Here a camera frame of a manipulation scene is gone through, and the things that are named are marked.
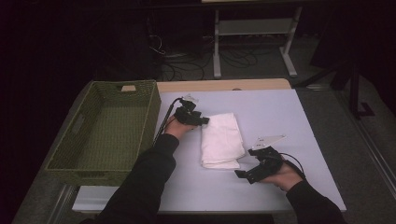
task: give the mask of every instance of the green wicker basket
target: green wicker basket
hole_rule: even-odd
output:
[[[119,186],[151,147],[161,106],[153,80],[92,82],[45,168],[77,186]]]

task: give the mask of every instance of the forearm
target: forearm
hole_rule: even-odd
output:
[[[163,134],[154,148],[141,154],[134,168],[110,198],[97,223],[153,223],[165,182],[176,167],[178,140]]]
[[[296,184],[286,196],[296,213],[299,224],[346,223],[337,205],[319,194],[306,181]]]

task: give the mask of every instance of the white table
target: white table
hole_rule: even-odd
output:
[[[170,103],[187,93],[199,99],[196,110],[203,116],[235,113],[246,150],[259,136],[285,134],[287,138],[273,145],[274,149],[296,157],[310,184],[342,211],[346,210],[295,90],[162,92],[158,126]],[[249,185],[246,179],[237,178],[234,171],[203,168],[200,164],[200,131],[197,128],[187,133],[175,152],[177,168],[166,183],[160,213],[292,210],[285,193],[271,184]],[[243,170],[258,165],[258,161],[248,154],[238,161]],[[115,190],[115,187],[81,187],[73,210],[100,212]]]

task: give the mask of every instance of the white folded towel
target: white folded towel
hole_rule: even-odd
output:
[[[202,165],[214,169],[239,169],[245,155],[242,136],[233,113],[209,117],[202,126]]]

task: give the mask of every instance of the hand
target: hand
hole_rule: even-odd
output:
[[[294,185],[301,181],[303,181],[303,179],[289,165],[283,163],[276,174],[270,175],[260,182],[272,183],[288,192]]]
[[[189,130],[196,128],[194,125],[182,124],[178,122],[175,116],[172,116],[168,119],[165,126],[165,133],[172,134],[178,140]]]

